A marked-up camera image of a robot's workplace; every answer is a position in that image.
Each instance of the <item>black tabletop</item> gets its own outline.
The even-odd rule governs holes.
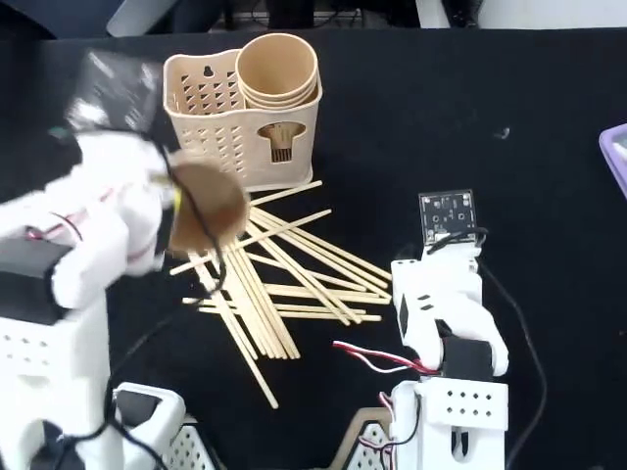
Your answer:
[[[524,308],[550,382],[547,412],[520,468],[623,468],[627,205],[598,137],[627,120],[627,31],[303,35],[319,55],[324,86],[313,151],[324,186],[268,207],[287,219],[331,207],[311,231],[386,266],[407,242],[419,244],[418,193],[472,188],[479,222],[491,230],[483,256]],[[40,136],[63,123],[86,48],[163,61],[251,37],[0,44],[0,200],[70,168]],[[175,144],[164,113],[154,132]],[[189,273],[122,279],[109,293],[112,362],[181,296],[200,292]],[[485,303],[509,347],[511,445],[537,403],[538,383],[515,316],[488,283]],[[373,312],[385,321],[287,322],[303,358],[260,360],[280,402],[275,411],[210,315],[182,312],[122,375],[182,394],[231,468],[325,466],[355,411],[403,378],[374,374],[330,348],[343,339],[401,351],[393,308]]]

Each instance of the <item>brown paper cup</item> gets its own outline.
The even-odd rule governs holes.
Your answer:
[[[240,88],[240,92],[242,93],[242,95],[244,95],[244,98],[246,99],[246,103],[248,105],[247,108],[249,109],[257,108],[261,110],[284,111],[284,110],[290,110],[292,108],[296,108],[297,106],[308,103],[313,98],[313,95],[315,94],[316,86],[317,86],[317,81],[314,81],[311,86],[309,86],[303,93],[298,95],[296,98],[293,98],[291,100],[286,100],[280,103],[252,97],[248,95],[248,93],[244,91],[243,88]]]
[[[243,232],[248,220],[249,199],[237,179],[208,162],[177,152],[172,171],[191,193],[207,228],[221,245],[232,242]],[[169,250],[185,256],[188,250],[211,251],[214,246],[194,213],[191,203],[181,192],[181,203],[174,218]]]
[[[317,56],[298,36],[265,34],[244,46],[235,69],[251,98],[280,102],[302,95],[315,82]]]

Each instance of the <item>utensil holder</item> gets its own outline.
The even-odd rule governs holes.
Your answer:
[[[239,49],[210,56],[175,55],[164,64],[164,108],[187,158],[208,160],[233,172],[249,191],[291,188],[312,180],[315,121],[322,86],[306,104],[285,111],[246,109],[235,60]],[[260,129],[297,122],[291,158],[273,158]]]

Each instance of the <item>wooden chopstick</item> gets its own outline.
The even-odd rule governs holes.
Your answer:
[[[268,218],[269,220],[278,223],[280,225],[284,225],[286,222],[285,220],[280,219],[279,217],[277,217],[276,215],[272,215],[269,212],[263,211],[261,209],[254,209],[255,212],[258,213],[262,213],[266,218]],[[339,255],[341,257],[344,257],[345,259],[352,261],[354,264],[358,264],[361,267],[375,273],[378,274],[379,276],[381,276],[383,279],[387,279],[388,281],[392,280],[392,274],[390,274],[388,271],[386,271],[385,269],[381,269],[379,266],[376,266],[374,264],[372,264],[371,262],[366,261],[365,259],[361,259],[359,257],[356,257],[355,255],[353,255],[352,253],[349,253],[345,250],[342,250],[339,247],[336,247],[335,245],[333,245],[332,243],[327,242],[326,240],[322,240],[319,237],[316,237],[315,235],[312,235],[311,233],[309,233],[306,230],[303,230],[302,228],[293,228],[292,231],[298,235],[301,235],[303,238],[308,239],[310,242],[316,243],[318,245],[320,245],[321,247],[327,249],[329,252],[333,252],[336,255]]]
[[[256,236],[249,238],[248,240],[244,240],[242,242],[238,242],[232,245],[232,248],[229,249],[225,249],[224,252],[226,253],[230,253],[230,251],[233,250],[240,250],[244,247],[248,247],[249,245],[253,244],[253,243],[257,243],[263,239],[266,239],[268,237],[274,236],[274,235],[278,235],[281,232],[284,232],[286,230],[290,230],[291,228],[295,228],[298,227],[299,225],[304,225],[306,223],[312,222],[314,220],[317,220],[319,218],[322,218],[326,215],[329,215],[331,213],[331,209],[327,209],[326,211],[320,211],[320,212],[316,212],[313,213],[312,215],[309,215],[307,217],[303,217],[303,218],[299,218],[298,220],[294,220],[293,222],[287,223],[283,226],[280,227],[274,227],[271,230],[268,230],[267,232],[261,232],[258,233]],[[208,254],[204,257],[201,257],[199,259],[197,259],[196,261],[190,261],[190,262],[186,262],[185,264],[182,264],[180,266],[174,267],[173,269],[171,269],[169,271],[169,275],[170,276],[175,276],[176,274],[180,274],[181,272],[185,272],[188,269],[192,269],[195,266],[197,266],[198,264],[204,264],[207,261],[212,260],[214,257],[214,254]]]
[[[196,259],[199,257],[196,252],[188,252],[187,255],[190,259]],[[211,273],[204,265],[197,266],[195,269],[201,284],[205,287],[205,290],[207,290],[207,292],[210,292],[215,285]],[[217,302],[217,306],[221,310],[222,320],[224,320],[226,327],[229,329],[229,332],[231,332],[231,336],[233,336],[235,343],[237,343],[238,345],[241,344],[242,347],[250,354],[250,356],[254,360],[257,360],[257,353],[255,352],[255,348],[253,348],[253,345],[246,336],[246,333],[244,333],[244,330],[237,322],[237,319],[235,318],[233,312],[226,303],[222,292],[217,291],[214,293],[214,296]]]
[[[271,224],[271,222],[268,222],[267,219],[259,217],[257,214],[253,214],[252,212],[251,212],[251,220],[253,221],[259,220],[261,225]],[[351,269],[348,269],[344,267],[343,265],[340,265],[339,263],[335,262],[335,260],[331,258],[331,257],[334,257],[335,259],[337,259],[337,257],[335,257],[334,255],[329,254],[328,257],[321,256],[317,250],[312,248],[312,243],[303,239],[302,237],[300,237],[300,235],[286,232],[286,233],[278,234],[278,237],[289,242],[290,244],[294,245],[296,248],[302,250],[303,252],[311,255],[312,257],[316,258],[320,262],[323,262],[327,266],[332,267],[333,269],[340,272],[341,274],[348,277],[349,279],[353,280],[354,282],[362,284],[367,290],[377,293],[383,299],[387,299],[388,301],[392,299],[392,296],[390,296],[387,292],[385,292],[378,286],[375,286],[371,282],[363,279],[361,276],[357,275]]]
[[[271,216],[268,217],[266,215],[267,215],[267,212],[264,212],[262,210],[256,209],[256,210],[251,210],[250,218],[255,223],[257,223],[258,225],[260,225],[261,227],[263,227],[263,228],[265,228],[267,230],[277,230],[279,227],[283,226],[279,222],[273,221],[270,218]],[[382,281],[381,279],[373,276],[372,274],[370,274],[369,272],[366,272],[365,270],[361,269],[360,267],[358,267],[358,266],[356,266],[354,264],[349,263],[345,259],[337,257],[336,255],[333,255],[331,252],[329,252],[328,250],[324,249],[320,245],[317,245],[317,244],[307,240],[305,237],[303,237],[301,235],[295,234],[293,231],[291,231],[291,232],[281,231],[281,233],[277,234],[277,235],[282,235],[281,238],[283,238],[284,240],[287,240],[287,238],[295,238],[296,240],[300,241],[302,244],[306,245],[310,250],[315,251],[318,256],[326,257],[327,259],[330,259],[330,260],[336,262],[337,264],[340,264],[341,266],[345,267],[346,269],[349,269],[349,270],[355,272],[362,279],[365,279],[365,280],[369,281],[370,283],[377,285],[381,289],[385,289],[385,288],[388,287],[387,283]]]
[[[278,342],[280,347],[287,352],[287,355],[290,358],[299,358],[301,355],[296,348],[296,344],[287,331],[280,315],[276,311],[271,298],[265,291],[264,284],[259,278],[259,275],[257,274],[257,271],[255,271],[252,263],[248,258],[246,258],[246,254],[243,251],[233,252],[232,255],[235,258],[238,258],[241,270],[248,278],[248,285],[260,305],[258,314],[264,317],[269,333],[275,338],[275,341]]]
[[[299,299],[313,299],[312,293],[301,286],[284,286],[281,284],[265,284],[265,289],[271,296],[295,297]],[[376,294],[369,292],[338,291],[329,289],[329,293],[340,301],[355,302],[357,304],[375,304],[386,306],[390,303]]]
[[[198,311],[204,313],[219,313],[219,309],[215,306],[201,306]],[[233,313],[239,315],[238,310],[233,310]],[[315,313],[311,311],[297,311],[297,310],[284,310],[280,312],[283,318],[300,318],[310,320],[339,320],[333,313]],[[381,321],[381,315],[363,315],[361,317],[363,321]]]
[[[242,311],[242,320],[249,334],[255,341],[257,349],[261,354],[267,355],[270,358],[285,355],[282,348],[278,347],[273,341],[273,337],[269,334],[262,319],[257,314],[259,306],[250,295],[245,284],[246,280],[243,279],[243,274],[238,271],[239,266],[235,265],[236,263],[233,261],[230,254],[224,255],[224,262],[226,263],[227,272],[230,273],[224,280],[224,290],[228,292],[228,295],[233,299],[237,308]]]
[[[261,230],[256,226],[249,224],[248,232],[251,235],[255,235],[260,233]],[[335,298],[332,294],[328,292],[319,281],[311,277],[302,266],[300,266],[297,262],[294,261],[289,255],[287,255],[283,250],[281,250],[278,245],[276,245],[271,240],[262,240],[260,242],[262,247],[270,253],[273,257],[280,260],[285,264],[288,268],[288,271],[296,278],[298,281],[303,284],[316,297],[324,306],[329,308],[334,314],[336,314],[339,318],[341,318],[342,323],[348,325],[349,320],[346,318],[347,316],[351,318],[356,323],[360,323],[359,318],[337,298]]]
[[[287,269],[283,264],[274,259],[260,257],[259,255],[248,252],[246,252],[246,254],[248,255],[248,258],[252,259],[253,261],[261,262],[269,266],[278,267],[280,269]],[[311,271],[309,269],[307,269],[307,272],[318,281],[328,282],[329,284],[335,284],[336,286],[344,287],[346,289],[352,289],[354,291],[365,292],[365,287],[361,284],[345,281],[344,279],[339,279],[333,276],[327,276],[326,274],[321,274],[319,272]]]
[[[293,194],[300,193],[301,191],[307,191],[308,189],[317,188],[322,186],[322,181],[314,181],[313,183],[299,186],[298,188],[286,189],[285,191],[279,191],[278,193],[268,194],[262,198],[254,199],[251,201],[251,207],[258,206],[259,204],[269,203],[270,201],[276,201],[277,199],[292,196]]]
[[[189,252],[188,256],[190,259],[199,258],[198,254],[195,252]],[[207,267],[202,265],[202,266],[197,266],[195,269],[200,278],[201,283],[203,284],[203,286],[205,286],[205,289],[207,289],[207,291],[210,291],[212,289],[213,280],[211,278],[212,276],[209,270],[207,269]],[[264,395],[267,398],[267,401],[270,403],[270,406],[273,409],[278,408],[278,401],[276,401],[276,397],[272,393],[272,390],[270,389],[267,382],[265,381],[265,378],[262,375],[262,372],[259,370],[259,367],[257,367],[257,364],[254,361],[254,359],[257,359],[257,354],[255,353],[255,350],[253,349],[253,345],[250,343],[250,341],[248,341],[248,338],[244,334],[242,327],[237,322],[235,315],[226,304],[226,301],[224,299],[224,296],[222,295],[222,292],[215,292],[214,295],[216,296],[216,300],[218,304],[220,305],[219,314],[221,315],[222,320],[224,321],[224,324],[226,325],[226,329],[231,334],[231,337],[233,338],[233,340],[235,340],[235,344],[237,345],[237,348],[239,349],[242,356],[244,357],[244,360],[248,364],[248,367],[253,373],[253,376],[255,377],[255,379],[257,380],[257,383],[262,388],[262,391],[264,392]]]
[[[194,299],[192,297],[183,297],[181,301],[184,304],[194,304],[198,302],[198,299]],[[228,306],[238,308],[238,305],[234,301],[226,301]],[[211,299],[202,299],[199,303],[201,306],[217,306],[216,303]],[[321,305],[294,305],[294,304],[274,304],[279,314],[281,311],[302,311],[309,313],[331,313],[331,311],[325,306]],[[363,308],[351,308],[354,314],[356,315],[365,315],[366,311]]]

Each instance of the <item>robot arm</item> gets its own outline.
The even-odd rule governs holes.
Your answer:
[[[124,274],[161,267],[174,201],[174,189],[155,182],[166,167],[151,143],[115,132],[79,134],[77,143],[82,163],[70,174],[0,206],[0,243],[21,241],[26,254],[37,241],[70,247],[50,279],[69,309]]]
[[[490,345],[492,371],[507,371],[507,347],[492,314],[481,305],[482,281],[473,243],[451,246],[422,260],[392,262],[393,300],[403,344],[413,349],[430,369],[440,369],[444,356],[441,329],[467,340]]]
[[[40,420],[79,436],[103,423],[106,289],[160,268],[169,241],[175,189],[164,183],[158,149],[126,133],[80,134],[77,142],[82,162],[70,174],[0,206],[0,453],[9,470],[30,468],[44,443]],[[132,384],[117,395],[154,403],[131,434],[163,453],[182,423],[182,398]],[[155,465],[111,428],[76,450],[89,469]]]
[[[482,306],[472,193],[421,195],[421,259],[392,263],[403,344],[440,371],[392,392],[393,457],[402,470],[503,470],[506,344]],[[466,237],[451,234],[468,233]],[[437,247],[443,239],[453,243]]]

